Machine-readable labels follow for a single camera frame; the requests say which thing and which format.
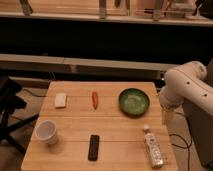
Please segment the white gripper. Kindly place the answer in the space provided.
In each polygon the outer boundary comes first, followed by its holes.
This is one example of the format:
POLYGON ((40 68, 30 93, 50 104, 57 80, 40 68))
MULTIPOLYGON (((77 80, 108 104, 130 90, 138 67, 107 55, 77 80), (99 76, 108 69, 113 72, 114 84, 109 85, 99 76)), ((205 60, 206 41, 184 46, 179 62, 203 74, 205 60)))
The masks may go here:
POLYGON ((159 101, 163 107, 162 123, 167 125, 174 116, 174 111, 171 109, 175 109, 182 104, 182 97, 172 91, 162 89, 159 93, 159 101))

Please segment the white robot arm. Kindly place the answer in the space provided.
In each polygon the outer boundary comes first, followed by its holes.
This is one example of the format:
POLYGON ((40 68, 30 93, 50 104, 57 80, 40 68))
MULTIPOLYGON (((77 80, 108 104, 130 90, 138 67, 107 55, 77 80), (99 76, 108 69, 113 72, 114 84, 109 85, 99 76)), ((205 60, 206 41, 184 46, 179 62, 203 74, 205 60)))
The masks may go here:
POLYGON ((199 61, 191 61, 166 71, 165 85, 159 92, 164 125, 172 120, 174 110, 185 99, 213 115, 213 87, 204 82, 206 76, 207 69, 199 61))

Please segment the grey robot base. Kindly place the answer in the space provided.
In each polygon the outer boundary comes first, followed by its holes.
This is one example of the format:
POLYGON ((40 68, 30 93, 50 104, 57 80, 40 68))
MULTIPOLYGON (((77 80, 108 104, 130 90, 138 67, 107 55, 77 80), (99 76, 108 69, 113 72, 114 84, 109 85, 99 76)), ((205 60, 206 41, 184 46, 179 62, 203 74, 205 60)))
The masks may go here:
MULTIPOLYGON (((213 87, 213 59, 205 67, 207 76, 204 82, 213 87)), ((213 171, 213 115, 208 114, 187 99, 184 101, 183 110, 187 116, 200 163, 203 167, 213 171)))

